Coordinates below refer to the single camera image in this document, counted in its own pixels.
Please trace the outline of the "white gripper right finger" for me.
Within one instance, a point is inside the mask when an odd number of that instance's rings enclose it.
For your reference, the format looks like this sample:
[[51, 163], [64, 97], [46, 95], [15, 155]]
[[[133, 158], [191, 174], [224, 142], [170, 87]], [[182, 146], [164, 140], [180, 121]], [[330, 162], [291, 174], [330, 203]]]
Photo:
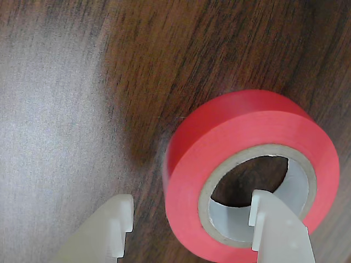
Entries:
[[248, 225], [254, 228], [252, 250], [258, 262], [315, 262], [308, 228], [274, 194], [253, 191]]

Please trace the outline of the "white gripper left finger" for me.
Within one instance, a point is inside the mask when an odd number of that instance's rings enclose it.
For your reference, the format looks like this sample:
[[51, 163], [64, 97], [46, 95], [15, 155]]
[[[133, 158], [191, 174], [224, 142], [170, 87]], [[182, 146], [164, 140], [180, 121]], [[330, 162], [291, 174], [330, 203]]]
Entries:
[[133, 219], [133, 196], [113, 196], [61, 246], [54, 261], [117, 262], [124, 256], [126, 234], [133, 231]]

